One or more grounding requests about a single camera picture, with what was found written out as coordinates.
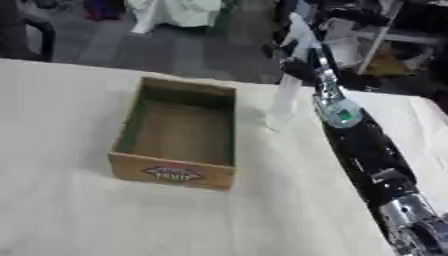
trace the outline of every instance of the floor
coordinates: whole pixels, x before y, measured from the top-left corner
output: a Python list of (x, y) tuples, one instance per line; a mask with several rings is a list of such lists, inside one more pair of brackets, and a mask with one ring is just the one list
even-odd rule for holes
[[(27, 11), (56, 28), (54, 62), (254, 83), (280, 77), (278, 63), (260, 50), (272, 31), (269, 5), (263, 1), (242, 1), (229, 22), (232, 29), (223, 33), (162, 25), (151, 34), (132, 34), (131, 13), (119, 21), (95, 22), (84, 18), (81, 4), (61, 12), (34, 6)], [(38, 44), (40, 35), (29, 34), (31, 44)]]

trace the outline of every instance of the robotic arm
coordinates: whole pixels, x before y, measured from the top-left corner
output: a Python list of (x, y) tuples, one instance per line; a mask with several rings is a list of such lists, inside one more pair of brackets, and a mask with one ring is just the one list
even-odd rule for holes
[(313, 103), (347, 176), (397, 255), (448, 255), (448, 222), (420, 193), (405, 159), (380, 125), (346, 98), (330, 49), (316, 41), (308, 62), (289, 59), (285, 72), (314, 85)]

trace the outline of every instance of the white cloth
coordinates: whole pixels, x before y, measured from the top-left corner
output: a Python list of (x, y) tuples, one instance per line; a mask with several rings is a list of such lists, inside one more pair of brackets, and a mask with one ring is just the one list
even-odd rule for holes
[[(121, 181), (106, 153), (137, 71), (0, 60), (0, 255), (392, 256), (334, 157), (303, 88), (280, 133), (275, 86), (234, 86), (229, 192)], [(438, 210), (448, 210), (447, 118), (416, 97), (352, 93), (383, 125)]]
[(133, 33), (144, 34), (168, 23), (180, 27), (213, 26), (221, 0), (126, 0), (137, 18)]

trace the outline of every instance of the printed logo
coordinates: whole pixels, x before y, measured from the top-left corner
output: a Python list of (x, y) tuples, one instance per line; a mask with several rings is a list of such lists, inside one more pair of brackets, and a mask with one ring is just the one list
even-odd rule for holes
[(197, 180), (203, 177), (201, 174), (188, 169), (168, 168), (161, 166), (156, 166), (143, 171), (154, 175), (157, 179), (169, 180), (174, 182)]

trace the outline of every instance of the wooden box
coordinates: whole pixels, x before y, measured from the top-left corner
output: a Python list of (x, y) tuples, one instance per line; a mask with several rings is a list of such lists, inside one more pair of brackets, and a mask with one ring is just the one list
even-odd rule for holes
[(235, 89), (144, 78), (109, 153), (124, 180), (230, 188)]

